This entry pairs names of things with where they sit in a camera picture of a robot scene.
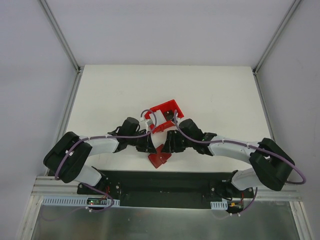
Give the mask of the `red plastic bin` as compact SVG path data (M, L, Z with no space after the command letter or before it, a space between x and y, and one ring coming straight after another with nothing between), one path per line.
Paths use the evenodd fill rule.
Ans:
M177 102L172 99L169 100L167 102L161 103L159 105L156 105L154 107L151 107L150 109L147 109L145 111L142 112L141 117L143 119L150 119L150 114L156 112L160 110L163 114L165 111L169 111L172 110L174 113L177 112L178 113L178 117L180 119L182 119L184 117L183 112L181 111L180 107L178 106ZM155 124L152 125L152 128L150 128L152 130L152 133L159 133L159 132L164 132L164 130L171 128L174 126L173 121L166 121L165 123L156 126Z

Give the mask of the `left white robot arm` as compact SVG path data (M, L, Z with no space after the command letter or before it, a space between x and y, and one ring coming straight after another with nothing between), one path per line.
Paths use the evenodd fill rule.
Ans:
M105 191L106 183L97 169L86 165L87 158L118 153L127 146L142 153L157 152L151 132L141 130L137 119L127 117L121 126L105 135L80 137L72 131L65 133L44 157L43 164L54 173L56 180L87 184L90 191L99 195Z

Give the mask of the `red leather card holder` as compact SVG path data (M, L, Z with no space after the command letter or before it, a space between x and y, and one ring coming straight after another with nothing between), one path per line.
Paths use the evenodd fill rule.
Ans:
M148 155L148 160L150 163L158 169L161 165L165 164L168 159L172 156L171 153L162 152L164 144L159 145L156 148L156 153L151 153Z

